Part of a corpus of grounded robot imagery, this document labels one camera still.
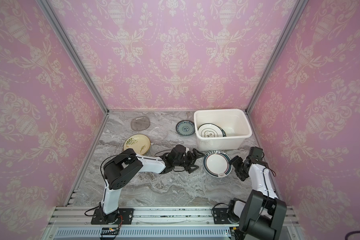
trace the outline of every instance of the floral wallpaper pattern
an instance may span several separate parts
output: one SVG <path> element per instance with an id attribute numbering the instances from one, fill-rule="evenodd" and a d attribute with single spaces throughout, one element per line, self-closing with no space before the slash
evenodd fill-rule
<path id="1" fill-rule="evenodd" d="M 247 107 L 296 0 L 49 0 L 109 109 Z"/>
<path id="2" fill-rule="evenodd" d="M 35 1 L 0 0 L 0 239 L 39 239 L 103 113 Z"/>
<path id="3" fill-rule="evenodd" d="M 310 0 L 251 116 L 306 239 L 360 230 L 360 1 Z"/>

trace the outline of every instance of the white plate with blue rim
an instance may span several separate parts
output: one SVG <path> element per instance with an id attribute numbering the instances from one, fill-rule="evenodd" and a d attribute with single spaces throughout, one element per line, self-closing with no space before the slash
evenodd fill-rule
<path id="1" fill-rule="evenodd" d="M 205 154 L 204 169 L 213 177 L 226 177 L 232 170 L 229 164 L 230 157 L 223 151 L 212 150 Z"/>

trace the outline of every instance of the gray marble surface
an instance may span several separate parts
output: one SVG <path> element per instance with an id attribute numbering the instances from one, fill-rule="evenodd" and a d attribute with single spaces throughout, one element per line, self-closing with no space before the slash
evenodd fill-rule
<path id="1" fill-rule="evenodd" d="M 135 132 L 130 127 L 131 119 L 148 116 L 148 129 Z M 197 148 L 196 135 L 180 136 L 175 126 L 180 120 L 193 120 L 193 112 L 111 112 L 100 141 L 91 158 L 84 178 L 80 183 L 74 206 L 96 206 L 103 196 L 104 181 L 100 174 L 100 164 L 108 156 L 123 151 L 125 140 L 134 134 L 145 134 L 160 125 L 168 130 L 168 136 L 158 144 L 152 144 L 145 156 L 172 149 L 177 144 Z M 251 146 L 256 146 L 254 136 L 246 139 L 237 150 L 225 151 L 231 158 L 239 155 L 243 159 Z M 195 163 L 200 168 L 191 174 L 170 172 L 167 174 L 138 173 L 121 191 L 120 206 L 206 206 L 217 202 L 228 203 L 237 197 L 247 199 L 251 181 L 240 181 L 234 170 L 224 178 L 212 177 L 203 168 L 202 158 Z"/>

